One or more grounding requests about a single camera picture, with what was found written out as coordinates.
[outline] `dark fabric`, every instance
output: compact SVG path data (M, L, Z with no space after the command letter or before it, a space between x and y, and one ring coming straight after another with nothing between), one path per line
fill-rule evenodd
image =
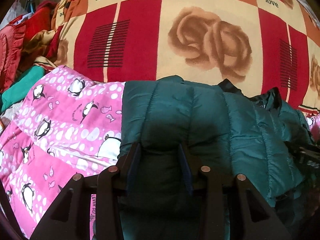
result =
M244 173L272 207L302 183L283 142L312 143L302 113L279 99L276 89L253 98L235 91L179 76L126 83L120 156L136 141L142 156L134 189L120 201L125 239L143 239L145 228L150 238L144 239L195 239L200 201L186 193L181 179L182 141L204 165Z

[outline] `black stripe pattern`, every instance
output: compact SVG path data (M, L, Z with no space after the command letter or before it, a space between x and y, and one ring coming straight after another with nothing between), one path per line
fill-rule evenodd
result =
M98 26L87 56L88 68L121 67L130 20Z
M289 43L280 39L280 84L297 90L297 50Z

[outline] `teal puffer jacket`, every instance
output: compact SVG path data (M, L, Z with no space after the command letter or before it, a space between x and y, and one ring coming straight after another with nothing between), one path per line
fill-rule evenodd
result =
M127 82L120 156L133 142L140 142L143 150L134 189L121 201L125 238L196 236L199 201L187 194L182 182L177 157L181 142L203 165L229 175L245 174L272 207L277 196L301 184L304 177L283 141L312 143L308 125L302 113L284 101L277 111L268 109L273 100L269 94L257 104L219 86L178 76ZM151 238L139 238L137 227L148 228ZM179 228L179 235L168 232Z

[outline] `folded clothing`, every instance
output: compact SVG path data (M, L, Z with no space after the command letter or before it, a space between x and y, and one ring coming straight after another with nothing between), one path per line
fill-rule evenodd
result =
M253 99L178 76L125 84L119 156L134 142L143 149L121 210L127 239L196 238L200 203L183 184L181 142L203 165L230 176L245 174L271 207L289 190L299 196L296 187L305 178L283 141L312 143L306 120L285 101L276 103L274 93L256 97L258 104Z
M14 114L0 137L0 179L28 237L73 174L95 175L116 163L123 88L60 66L32 87Z
M1 114L14 103L26 97L31 87L44 76L44 68L33 66L18 78L17 82L6 90L0 99Z

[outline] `checkered blanket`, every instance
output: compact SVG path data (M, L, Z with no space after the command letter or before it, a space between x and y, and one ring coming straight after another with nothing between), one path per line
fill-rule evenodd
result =
M320 110L320 31L296 0L62 0L56 65L100 82L179 75Z

